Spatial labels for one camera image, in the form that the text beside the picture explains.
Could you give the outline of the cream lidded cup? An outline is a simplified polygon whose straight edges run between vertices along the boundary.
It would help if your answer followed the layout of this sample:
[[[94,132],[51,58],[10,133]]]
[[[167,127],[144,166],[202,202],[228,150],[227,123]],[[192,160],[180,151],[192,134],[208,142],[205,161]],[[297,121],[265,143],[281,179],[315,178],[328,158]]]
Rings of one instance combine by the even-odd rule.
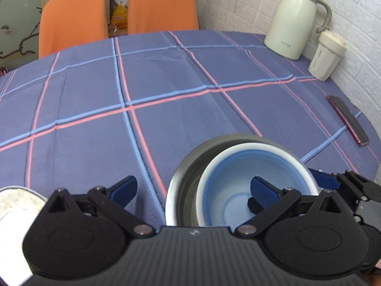
[[[326,81],[347,51],[346,42],[330,30],[321,33],[318,47],[308,71],[318,80]]]

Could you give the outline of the blue plaid tablecloth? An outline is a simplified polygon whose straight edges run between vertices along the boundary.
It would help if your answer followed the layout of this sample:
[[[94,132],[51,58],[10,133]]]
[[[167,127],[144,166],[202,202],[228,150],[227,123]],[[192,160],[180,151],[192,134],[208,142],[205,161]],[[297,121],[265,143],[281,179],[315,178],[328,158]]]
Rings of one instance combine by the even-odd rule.
[[[122,36],[38,59],[1,78],[1,186],[82,194],[133,175],[128,209],[159,227],[181,160],[232,133],[275,141],[312,169],[373,179],[378,135],[352,107],[370,138],[356,144],[327,101],[341,90],[308,64],[271,52],[262,35],[209,30]]]

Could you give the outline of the orange chair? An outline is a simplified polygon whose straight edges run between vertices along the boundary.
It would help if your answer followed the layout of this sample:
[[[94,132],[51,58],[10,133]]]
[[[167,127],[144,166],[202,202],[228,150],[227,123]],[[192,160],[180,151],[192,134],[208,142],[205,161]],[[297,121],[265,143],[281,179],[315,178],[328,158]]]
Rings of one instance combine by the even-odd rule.
[[[195,0],[129,0],[129,35],[198,29]]]
[[[108,38],[105,0],[50,0],[41,14],[38,57]]]

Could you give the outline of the white floral plate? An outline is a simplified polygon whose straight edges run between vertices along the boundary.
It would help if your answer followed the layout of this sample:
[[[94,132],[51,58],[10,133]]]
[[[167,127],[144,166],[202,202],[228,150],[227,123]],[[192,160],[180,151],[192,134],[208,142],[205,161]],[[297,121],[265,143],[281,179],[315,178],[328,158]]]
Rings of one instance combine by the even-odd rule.
[[[1,279],[6,285],[22,285],[32,276],[23,240],[46,202],[46,197],[26,187],[1,189]]]

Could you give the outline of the left orange chair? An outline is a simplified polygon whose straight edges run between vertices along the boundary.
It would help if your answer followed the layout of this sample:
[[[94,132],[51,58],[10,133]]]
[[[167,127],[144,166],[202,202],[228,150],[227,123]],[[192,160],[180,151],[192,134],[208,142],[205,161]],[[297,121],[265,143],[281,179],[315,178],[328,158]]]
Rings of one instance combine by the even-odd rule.
[[[41,14],[38,57],[108,38],[105,0],[50,0]]]

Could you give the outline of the right orange chair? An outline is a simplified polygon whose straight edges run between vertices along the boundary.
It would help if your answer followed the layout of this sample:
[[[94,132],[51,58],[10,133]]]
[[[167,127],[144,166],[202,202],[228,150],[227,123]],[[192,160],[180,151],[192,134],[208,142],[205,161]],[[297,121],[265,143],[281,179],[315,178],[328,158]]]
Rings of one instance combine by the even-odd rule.
[[[129,0],[129,35],[198,29],[195,0]]]

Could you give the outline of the red black flat comb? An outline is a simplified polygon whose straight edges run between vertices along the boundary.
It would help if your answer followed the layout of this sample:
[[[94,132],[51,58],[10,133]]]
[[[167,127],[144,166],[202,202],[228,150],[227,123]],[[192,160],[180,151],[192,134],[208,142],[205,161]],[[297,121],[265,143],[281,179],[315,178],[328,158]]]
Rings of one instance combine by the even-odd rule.
[[[364,128],[356,119],[355,115],[351,112],[345,102],[337,96],[328,95],[326,96],[329,104],[334,108],[340,119],[344,122],[348,131],[351,133],[352,137],[356,143],[360,146],[366,146],[369,144],[369,137],[366,134]]]

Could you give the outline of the stainless steel bowl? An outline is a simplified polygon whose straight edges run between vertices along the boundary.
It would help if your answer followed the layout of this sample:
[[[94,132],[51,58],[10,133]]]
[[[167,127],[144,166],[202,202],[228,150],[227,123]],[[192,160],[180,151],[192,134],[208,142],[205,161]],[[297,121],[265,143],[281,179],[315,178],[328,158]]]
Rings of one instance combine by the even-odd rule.
[[[165,203],[165,221],[168,226],[198,227],[196,218],[196,190],[203,171],[223,150],[242,143],[265,143],[286,151],[282,145],[252,134],[227,134],[209,139],[192,149],[181,161],[169,185]]]

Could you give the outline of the cream thermos jug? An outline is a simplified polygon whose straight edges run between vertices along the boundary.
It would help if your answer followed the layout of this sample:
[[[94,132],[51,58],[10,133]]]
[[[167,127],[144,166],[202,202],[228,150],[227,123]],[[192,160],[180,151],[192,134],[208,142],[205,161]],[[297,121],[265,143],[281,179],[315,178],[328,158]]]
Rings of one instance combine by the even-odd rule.
[[[304,51],[316,21],[317,5],[326,10],[321,33],[328,28],[332,18],[330,6],[322,0],[281,0],[272,17],[265,46],[273,52],[291,60],[298,60]]]

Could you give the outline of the pink patterned bag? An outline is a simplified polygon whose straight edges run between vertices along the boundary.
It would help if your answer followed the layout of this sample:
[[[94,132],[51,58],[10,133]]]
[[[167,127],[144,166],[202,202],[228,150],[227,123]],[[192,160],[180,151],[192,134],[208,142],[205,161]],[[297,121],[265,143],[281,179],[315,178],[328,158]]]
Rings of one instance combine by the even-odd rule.
[[[7,73],[7,68],[5,66],[0,66],[0,77],[5,76]]]

